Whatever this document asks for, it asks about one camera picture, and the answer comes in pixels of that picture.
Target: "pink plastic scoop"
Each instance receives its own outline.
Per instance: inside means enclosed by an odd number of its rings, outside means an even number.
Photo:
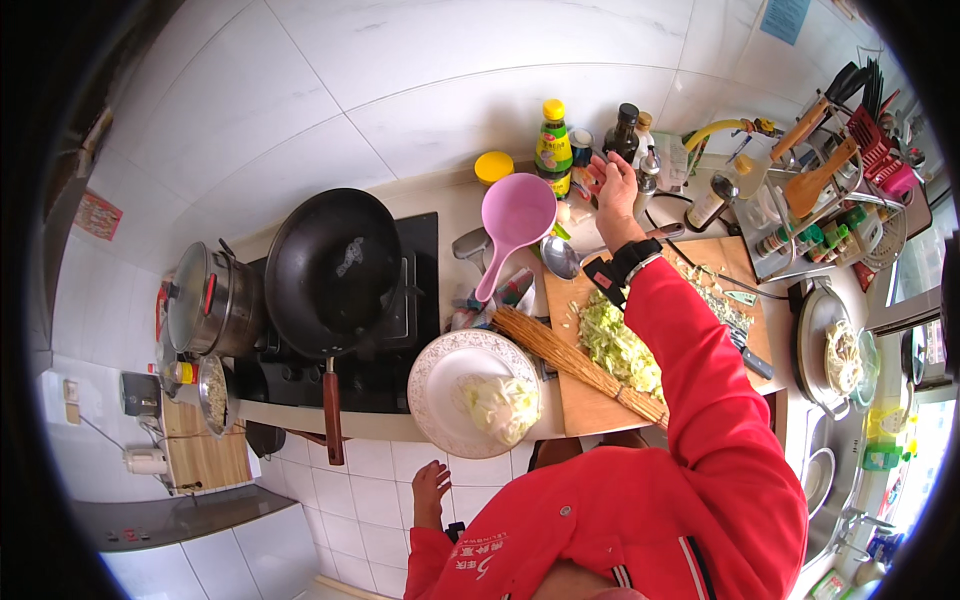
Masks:
[[[493,240],[493,260],[477,286],[476,298],[486,302],[507,258],[553,228],[557,197],[546,181],[530,173],[513,173],[494,183],[480,209],[483,226]]]

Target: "yellow hose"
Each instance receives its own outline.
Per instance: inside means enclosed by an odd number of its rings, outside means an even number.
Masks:
[[[687,152],[693,152],[693,149],[697,147],[705,137],[714,132],[719,132],[720,130],[742,130],[744,129],[743,121],[741,119],[725,119],[723,121],[716,121],[710,123],[706,127],[701,128],[696,133],[693,134],[693,137],[686,140],[684,148]]]

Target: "red jacket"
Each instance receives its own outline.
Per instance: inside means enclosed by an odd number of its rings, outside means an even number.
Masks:
[[[806,500],[766,402],[726,328],[666,260],[631,289],[626,322],[663,370],[670,451],[597,447],[527,473],[456,545],[413,528],[405,599],[529,598],[558,559],[651,600],[790,592]]]

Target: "black wok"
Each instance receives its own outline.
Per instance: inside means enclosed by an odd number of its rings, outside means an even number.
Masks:
[[[287,217],[267,257],[267,312],[296,352],[326,360],[324,418],[331,465],[344,463],[333,358],[372,345],[400,282],[400,238],[367,192],[318,194]]]

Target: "cabbage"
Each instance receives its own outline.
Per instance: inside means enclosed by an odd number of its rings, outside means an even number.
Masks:
[[[630,294],[630,288],[624,290]],[[580,344],[590,360],[622,383],[663,402],[660,366],[636,334],[623,323],[623,312],[594,290],[580,315]]]
[[[477,429],[504,445],[515,445],[540,419],[537,385],[514,377],[479,381],[461,385],[463,408]]]

